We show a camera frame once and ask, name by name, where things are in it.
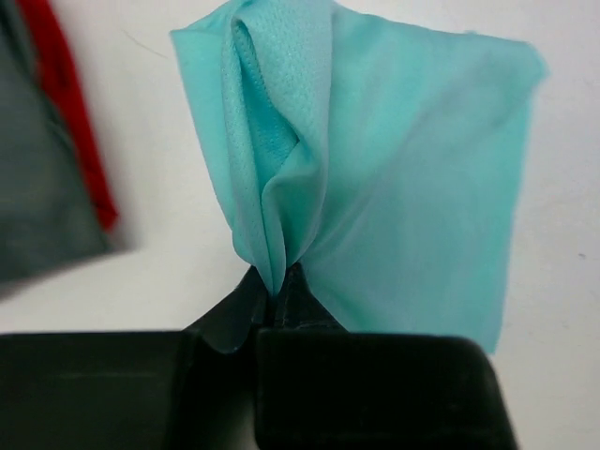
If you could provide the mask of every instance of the black clamp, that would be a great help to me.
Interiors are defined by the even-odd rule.
[[[349,333],[296,264],[182,332],[1,337],[0,448],[518,447],[475,344]]]

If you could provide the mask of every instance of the teal cloth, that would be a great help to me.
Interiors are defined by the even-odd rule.
[[[532,47],[326,0],[231,1],[172,40],[235,250],[271,293],[300,261],[350,330],[494,349]]]

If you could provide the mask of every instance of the white wall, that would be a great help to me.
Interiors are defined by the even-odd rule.
[[[0,331],[181,328],[246,270],[212,192],[168,32],[215,0],[53,0],[134,247],[27,283]],[[600,446],[600,2],[345,0],[448,31],[534,43],[536,104],[499,371],[525,449]]]

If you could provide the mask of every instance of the fabric fold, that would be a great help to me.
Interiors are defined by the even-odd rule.
[[[300,261],[354,331],[500,332],[528,44],[330,1],[232,1],[172,32],[238,254],[271,294]]]

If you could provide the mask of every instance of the gray fabric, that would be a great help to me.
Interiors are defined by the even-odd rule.
[[[35,47],[0,0],[0,282],[108,250],[73,144],[34,79]]]

